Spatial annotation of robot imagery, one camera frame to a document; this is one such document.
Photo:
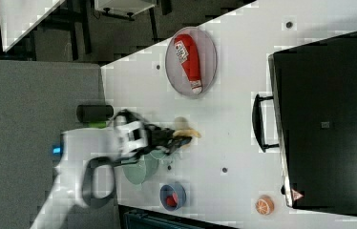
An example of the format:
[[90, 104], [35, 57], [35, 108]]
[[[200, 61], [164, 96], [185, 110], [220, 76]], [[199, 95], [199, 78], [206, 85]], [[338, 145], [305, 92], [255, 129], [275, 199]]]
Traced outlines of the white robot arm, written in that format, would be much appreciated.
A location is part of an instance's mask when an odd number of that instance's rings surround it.
[[62, 157], [52, 189], [30, 229], [60, 229], [75, 206], [98, 209], [111, 195], [95, 193], [95, 170], [137, 164], [153, 151], [170, 155], [177, 148], [175, 131], [162, 128], [124, 109], [105, 128], [82, 128], [62, 134]]

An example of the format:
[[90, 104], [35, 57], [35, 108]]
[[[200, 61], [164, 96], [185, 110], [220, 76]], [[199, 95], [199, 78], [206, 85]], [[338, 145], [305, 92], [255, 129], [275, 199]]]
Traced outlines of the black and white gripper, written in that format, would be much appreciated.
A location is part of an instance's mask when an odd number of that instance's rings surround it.
[[121, 110], [113, 118], [113, 159], [130, 159], [161, 149], [170, 152], [174, 131], [148, 122], [138, 113]]

